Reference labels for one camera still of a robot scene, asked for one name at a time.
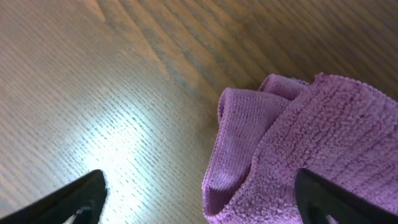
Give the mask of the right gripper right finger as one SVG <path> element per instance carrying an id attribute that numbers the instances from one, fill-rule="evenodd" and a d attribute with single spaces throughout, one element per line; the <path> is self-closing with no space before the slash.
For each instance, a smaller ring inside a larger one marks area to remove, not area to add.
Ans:
<path id="1" fill-rule="evenodd" d="M 377 207 L 308 169 L 295 178 L 295 199 L 304 223 L 397 223 L 397 215 Z"/>

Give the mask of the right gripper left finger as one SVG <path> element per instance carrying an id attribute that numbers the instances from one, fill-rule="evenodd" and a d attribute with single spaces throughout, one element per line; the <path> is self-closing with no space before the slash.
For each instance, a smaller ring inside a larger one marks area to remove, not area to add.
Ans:
<path id="1" fill-rule="evenodd" d="M 1 218 L 1 224 L 97 224 L 108 190 L 102 170 L 96 169 L 46 197 Z"/>

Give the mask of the purple cloth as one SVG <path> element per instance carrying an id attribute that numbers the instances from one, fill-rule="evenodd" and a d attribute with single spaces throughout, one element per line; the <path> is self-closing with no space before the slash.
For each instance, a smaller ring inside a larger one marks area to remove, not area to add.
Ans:
<path id="1" fill-rule="evenodd" d="M 272 74 L 258 90 L 225 89 L 218 124 L 201 187 L 210 223 L 300 223 L 301 168 L 397 213 L 397 102 L 368 84 Z"/>

